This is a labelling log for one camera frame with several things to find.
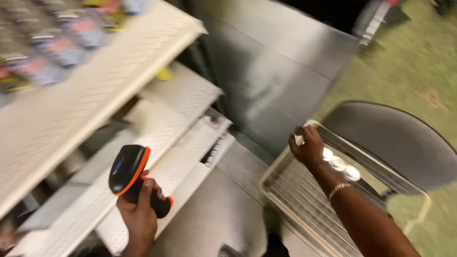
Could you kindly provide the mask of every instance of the yellow tag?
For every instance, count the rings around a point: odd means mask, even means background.
[[[159,80],[171,80],[173,78],[173,72],[168,68],[162,68],[157,73]]]

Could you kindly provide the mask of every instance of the hand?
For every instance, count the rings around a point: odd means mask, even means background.
[[[148,172],[145,170],[142,175],[146,176]],[[139,193],[138,204],[128,202],[123,196],[117,199],[116,205],[121,212],[129,235],[128,245],[123,256],[145,256],[154,243],[157,232],[157,215],[150,205],[153,190],[157,190],[157,197],[160,200],[165,200],[162,188],[151,178],[144,181]]]
[[[299,127],[295,134],[303,136],[304,144],[298,146],[295,137],[290,134],[289,147],[297,160],[303,163],[309,170],[316,165],[325,163],[324,161],[324,142],[319,133],[312,126]]]

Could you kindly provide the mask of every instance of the person's leg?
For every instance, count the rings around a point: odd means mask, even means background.
[[[263,221],[268,235],[268,245],[263,257],[289,257],[289,251],[281,241],[281,220],[273,207],[264,207]]]

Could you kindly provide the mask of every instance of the metal wall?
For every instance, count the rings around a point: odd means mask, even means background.
[[[274,155],[357,50],[353,36],[269,0],[192,0],[235,125]]]

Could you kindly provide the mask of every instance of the black chair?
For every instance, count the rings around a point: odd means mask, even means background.
[[[423,191],[457,181],[454,148],[436,130],[407,112],[373,102],[347,101],[322,124]]]

